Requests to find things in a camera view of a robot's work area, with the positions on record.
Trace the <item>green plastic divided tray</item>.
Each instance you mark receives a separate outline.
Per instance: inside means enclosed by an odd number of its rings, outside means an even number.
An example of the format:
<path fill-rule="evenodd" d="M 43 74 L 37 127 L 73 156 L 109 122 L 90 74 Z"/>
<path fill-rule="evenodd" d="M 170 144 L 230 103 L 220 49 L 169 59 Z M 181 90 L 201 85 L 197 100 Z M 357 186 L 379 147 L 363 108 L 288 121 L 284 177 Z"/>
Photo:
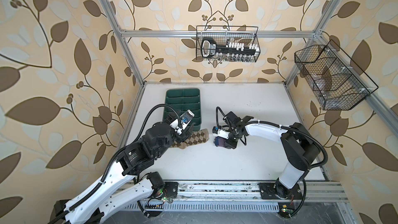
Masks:
<path fill-rule="evenodd" d="M 170 89 L 165 94 L 165 104 L 170 105 L 179 115 L 190 110 L 194 117 L 193 131 L 201 130 L 201 94 L 198 88 Z"/>

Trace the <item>purple sock with yellow cuff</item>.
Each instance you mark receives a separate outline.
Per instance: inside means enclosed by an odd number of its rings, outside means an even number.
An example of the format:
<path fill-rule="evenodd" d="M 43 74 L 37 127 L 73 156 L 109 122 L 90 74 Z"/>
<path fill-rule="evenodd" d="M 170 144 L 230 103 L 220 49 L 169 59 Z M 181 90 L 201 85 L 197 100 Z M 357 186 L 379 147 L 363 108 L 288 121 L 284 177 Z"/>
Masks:
<path fill-rule="evenodd" d="M 228 148 L 228 144 L 226 143 L 226 139 L 222 138 L 222 137 L 215 137 L 214 139 L 214 145 L 216 147 L 223 147 L 223 148 Z"/>

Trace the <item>beige brown argyle sock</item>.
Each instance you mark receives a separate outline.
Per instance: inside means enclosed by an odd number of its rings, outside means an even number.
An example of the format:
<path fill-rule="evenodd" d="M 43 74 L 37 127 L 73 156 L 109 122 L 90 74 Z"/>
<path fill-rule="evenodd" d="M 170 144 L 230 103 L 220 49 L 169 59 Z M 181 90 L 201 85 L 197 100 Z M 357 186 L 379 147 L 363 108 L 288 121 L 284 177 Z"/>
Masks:
<path fill-rule="evenodd" d="M 207 129 L 202 129 L 192 133 L 192 136 L 181 143 L 174 142 L 172 148 L 186 149 L 187 147 L 204 144 L 209 140 Z"/>

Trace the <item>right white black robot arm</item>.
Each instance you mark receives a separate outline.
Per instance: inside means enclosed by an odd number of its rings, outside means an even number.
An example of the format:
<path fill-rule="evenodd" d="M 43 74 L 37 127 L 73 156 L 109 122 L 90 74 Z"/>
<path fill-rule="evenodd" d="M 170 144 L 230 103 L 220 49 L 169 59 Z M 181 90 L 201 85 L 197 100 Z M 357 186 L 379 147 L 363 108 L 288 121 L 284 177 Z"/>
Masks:
<path fill-rule="evenodd" d="M 280 199 L 292 195 L 292 189 L 303 182 L 313 168 L 322 167 L 328 161 L 324 146 L 313 138 L 300 123 L 280 125 L 269 121 L 254 120 L 252 116 L 240 118 L 233 112 L 223 114 L 225 125 L 216 120 L 212 129 L 215 145 L 235 149 L 238 141 L 247 144 L 248 136 L 257 136 L 280 143 L 288 163 L 276 179 L 271 193 Z"/>

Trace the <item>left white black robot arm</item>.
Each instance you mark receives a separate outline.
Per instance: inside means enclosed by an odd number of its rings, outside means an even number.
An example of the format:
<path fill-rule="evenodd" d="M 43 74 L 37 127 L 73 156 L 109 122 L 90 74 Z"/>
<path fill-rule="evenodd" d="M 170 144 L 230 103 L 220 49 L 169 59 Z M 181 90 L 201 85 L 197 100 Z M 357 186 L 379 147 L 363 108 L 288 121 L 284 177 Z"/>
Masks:
<path fill-rule="evenodd" d="M 123 191 L 118 189 L 153 166 L 173 143 L 187 139 L 193 118 L 194 113 L 188 110 L 172 123 L 157 122 L 142 131 L 138 140 L 113 155 L 104 174 L 86 190 L 68 201 L 58 201 L 50 223 L 62 220 L 66 224 L 102 224 L 131 203 L 158 197 L 165 186 L 158 172 L 149 173 Z"/>

